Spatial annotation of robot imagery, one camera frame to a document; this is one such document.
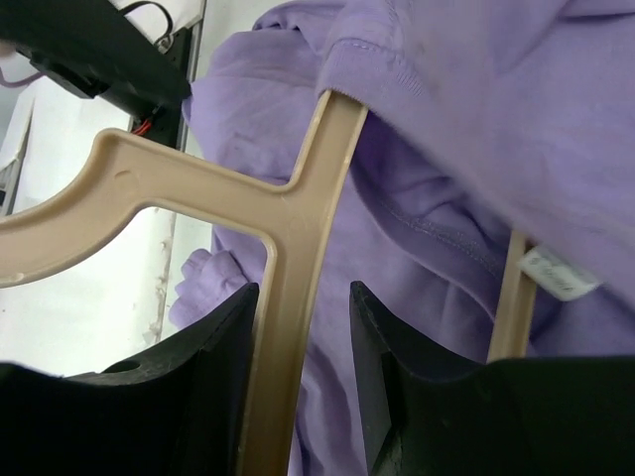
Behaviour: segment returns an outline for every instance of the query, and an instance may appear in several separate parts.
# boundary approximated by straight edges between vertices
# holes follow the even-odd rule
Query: purple fabric
[[[288,180],[325,88],[373,112],[326,250],[290,474],[367,474],[349,283],[482,361],[505,222],[606,280],[566,304],[539,293],[531,354],[635,350],[635,16],[608,16],[629,12],[624,0],[296,2],[214,53],[185,112],[203,155],[228,168]],[[180,326],[261,280],[258,240],[214,227],[212,248],[184,265]]]

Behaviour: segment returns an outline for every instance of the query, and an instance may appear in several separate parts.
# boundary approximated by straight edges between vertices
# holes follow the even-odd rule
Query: purple cable
[[[42,77],[43,74],[41,72],[36,72],[35,74],[30,75],[29,77],[25,77],[24,79],[20,79],[18,81],[8,81],[4,77],[4,72],[2,71],[2,67],[0,67],[0,86],[16,88],[22,87],[31,84],[36,79]]]

